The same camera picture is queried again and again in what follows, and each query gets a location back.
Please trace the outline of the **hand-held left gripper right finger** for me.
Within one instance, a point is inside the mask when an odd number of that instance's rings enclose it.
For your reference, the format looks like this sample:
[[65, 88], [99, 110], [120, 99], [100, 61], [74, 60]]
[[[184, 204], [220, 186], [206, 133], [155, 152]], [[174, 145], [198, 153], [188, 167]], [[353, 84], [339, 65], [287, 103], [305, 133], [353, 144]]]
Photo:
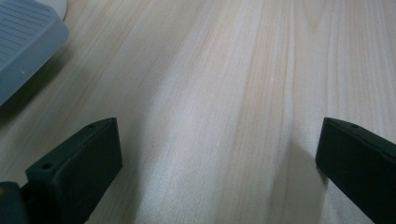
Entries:
[[316, 165], [375, 224], [396, 224], [396, 144], [359, 125], [326, 118]]

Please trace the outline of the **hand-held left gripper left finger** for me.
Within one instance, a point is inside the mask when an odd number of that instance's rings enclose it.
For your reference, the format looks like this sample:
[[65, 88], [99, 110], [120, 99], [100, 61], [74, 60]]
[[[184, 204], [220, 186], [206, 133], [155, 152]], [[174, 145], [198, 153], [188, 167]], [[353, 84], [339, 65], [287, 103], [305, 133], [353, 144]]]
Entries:
[[84, 224], [122, 167], [117, 120], [89, 124], [26, 170], [33, 224]]

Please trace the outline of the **white pedal trash bin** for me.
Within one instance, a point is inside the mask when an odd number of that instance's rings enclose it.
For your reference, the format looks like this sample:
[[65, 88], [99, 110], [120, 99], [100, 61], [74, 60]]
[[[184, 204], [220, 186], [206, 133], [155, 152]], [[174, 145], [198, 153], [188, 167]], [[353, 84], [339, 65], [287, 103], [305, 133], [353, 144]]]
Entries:
[[67, 0], [0, 0], [0, 106], [65, 44]]

